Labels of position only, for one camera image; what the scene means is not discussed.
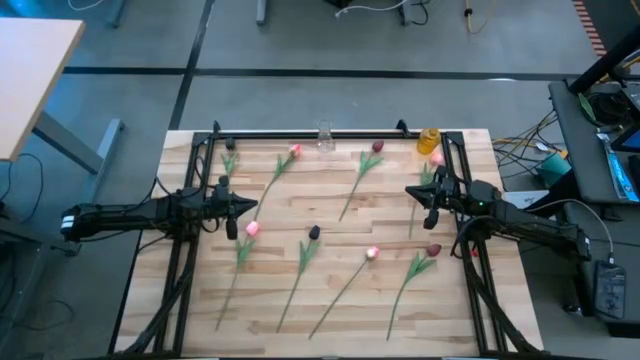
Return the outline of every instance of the wooden tabletop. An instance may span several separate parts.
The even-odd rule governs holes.
[[[193,132],[169,132],[158,176],[169,190],[181,188]],[[501,187],[487,130],[464,130],[474,179]],[[240,196],[259,199],[271,180],[277,154],[294,141],[237,141],[238,164],[231,178]],[[202,232],[191,292],[184,356],[442,356],[475,355],[466,281],[460,260],[449,256],[456,235],[453,216],[442,212],[437,227],[422,229],[425,212],[416,211],[414,233],[408,237],[413,199],[404,187],[418,184],[426,158],[415,140],[388,140],[384,161],[358,186],[342,222],[338,217],[356,178],[360,151],[372,140],[341,140],[336,151],[321,154],[314,141],[304,141],[302,155],[284,173],[263,202],[258,218],[262,231],[237,282],[229,310],[215,331],[216,320],[231,283],[234,243],[224,230]],[[215,147],[210,183],[224,173]],[[154,196],[163,196],[157,190]],[[241,229],[253,211],[238,221]],[[313,225],[322,228],[316,257],[302,275],[280,333],[276,326],[293,286],[299,242],[308,241]],[[142,243],[157,238],[147,231]],[[385,341],[393,302],[416,252],[443,245],[437,263],[416,276],[400,299],[391,339]],[[377,245],[380,256],[358,275],[324,324],[308,340],[322,313],[362,263],[365,250]],[[520,261],[517,244],[487,242],[498,299],[514,324],[535,346],[542,341]],[[160,306],[170,240],[146,248],[138,256],[129,288],[116,349],[124,349],[147,325]],[[494,343],[488,312],[484,321]],[[173,327],[169,327],[172,338]]]
[[[84,23],[0,17],[0,160],[15,160],[31,133]]]

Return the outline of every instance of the white cable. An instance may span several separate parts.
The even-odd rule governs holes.
[[[93,3],[91,5],[87,5],[87,6],[84,6],[84,7],[77,8],[77,7],[73,6],[73,4],[71,3],[71,0],[67,0],[67,4],[69,4],[69,7],[71,9],[75,10],[75,11],[89,10],[92,7],[96,7],[96,6],[100,5],[100,4],[102,4],[103,2],[104,2],[104,0],[98,0],[98,1],[96,1],[95,3]]]
[[[402,4],[404,4],[406,2],[407,2],[407,0],[402,0],[397,4],[395,4],[395,5],[391,6],[391,7],[388,7],[388,8],[384,8],[384,9],[377,9],[377,8],[372,8],[372,7],[368,7],[368,6],[359,6],[359,5],[358,6],[349,6],[349,7],[346,7],[344,9],[338,11],[336,13],[336,18],[339,18],[340,14],[346,13],[347,11],[349,11],[351,9],[363,9],[363,10],[371,10],[371,11],[389,11],[389,10],[393,10],[393,9],[395,9],[397,7],[402,6]]]
[[[591,209],[587,204],[583,203],[582,201],[578,201],[578,200],[575,200],[575,199],[557,200],[557,201],[550,202],[550,203],[548,203],[546,205],[542,205],[542,206],[534,208],[534,209],[527,209],[527,212],[532,212],[532,211],[544,209],[544,208],[549,207],[551,205],[555,205],[555,204],[559,204],[559,203],[565,203],[565,202],[574,202],[576,204],[582,205],[585,209],[589,210],[589,212],[591,214],[593,214],[593,216],[600,222],[600,225],[602,225],[602,228],[604,229],[604,232],[607,233],[607,239],[609,239],[609,252],[611,253],[610,254],[610,256],[611,256],[610,261],[613,261],[613,240],[611,240],[611,234],[609,233],[609,229],[607,228],[607,225],[604,223],[604,221],[602,221],[602,219],[600,219],[600,216],[598,216],[598,214],[596,214],[596,212],[593,211],[593,209]]]

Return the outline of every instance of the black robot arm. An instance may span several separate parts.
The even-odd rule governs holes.
[[[438,209],[442,208],[462,214],[467,218],[459,229],[456,245],[463,251],[462,261],[467,281],[483,299],[498,324],[504,329],[515,348],[522,353],[541,353],[531,345],[513,325],[498,301],[491,295],[487,285],[478,275],[471,254],[469,241],[485,241],[492,235],[510,236],[520,241],[530,241],[552,248],[565,257],[578,261],[591,259],[589,239],[574,225],[560,225],[555,221],[541,218],[518,209],[502,200],[500,191],[493,185],[475,180],[466,184],[467,193],[461,193],[460,183],[464,183],[447,168],[438,167],[433,181],[425,186],[407,186],[409,193],[420,204],[429,209],[424,221],[425,229],[433,229],[438,222]]]
[[[231,193],[226,176],[213,186],[211,196],[205,197],[205,191],[185,188],[135,205],[76,205],[62,214],[60,232],[66,240],[74,242],[102,231],[154,229],[172,237],[185,224],[215,220],[217,230],[220,220],[226,219],[227,237],[237,239],[236,219],[258,202]]]

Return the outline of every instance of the yellow bottle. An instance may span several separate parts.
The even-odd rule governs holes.
[[[440,131],[438,129],[424,129],[418,139],[418,152],[429,155],[440,144]]]

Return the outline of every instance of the concrete floor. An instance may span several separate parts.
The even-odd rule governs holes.
[[[87,20],[74,66],[186,66],[205,0],[130,0],[117,30],[105,25],[107,3],[77,13],[64,1],[0,0],[0,13],[11,5],[22,16]],[[217,0],[198,67],[553,74],[580,73],[596,59],[570,0],[498,4],[486,30],[469,37],[461,16],[463,0],[432,0],[428,25],[409,28],[398,25],[396,13],[352,11],[336,20],[335,10],[319,0],[271,0],[268,24],[258,28],[254,0]],[[480,22],[488,5],[477,1],[474,6]],[[89,145],[97,146],[111,118],[119,117],[127,126],[98,202],[137,203],[144,196],[181,81],[181,76],[159,75],[62,77],[47,111]],[[210,129],[214,120],[228,129],[313,128],[319,119],[330,119],[334,128],[389,128],[403,118],[416,128],[484,127],[502,137],[519,133],[549,112],[546,86],[533,81],[197,76],[180,129]],[[545,131],[550,141],[561,140],[557,127]],[[59,214],[81,201],[76,189],[85,174],[36,137],[24,151],[45,165],[44,196],[29,224],[56,234]],[[27,213],[33,204],[38,186],[33,169],[28,159],[15,166],[15,187],[7,203],[17,214]],[[0,176],[2,188],[6,179]],[[510,190],[535,186],[527,176],[507,181]],[[71,324],[49,332],[16,330],[21,356],[45,352],[50,359],[68,359],[106,352],[136,237],[127,234],[86,245],[75,258],[51,257],[29,320],[57,320],[61,310],[47,303],[52,298],[64,299],[77,314]],[[527,253],[524,262],[547,350],[607,359],[627,359],[626,354],[640,350],[640,341],[611,339],[595,321],[562,312],[566,266],[560,260],[541,250]]]

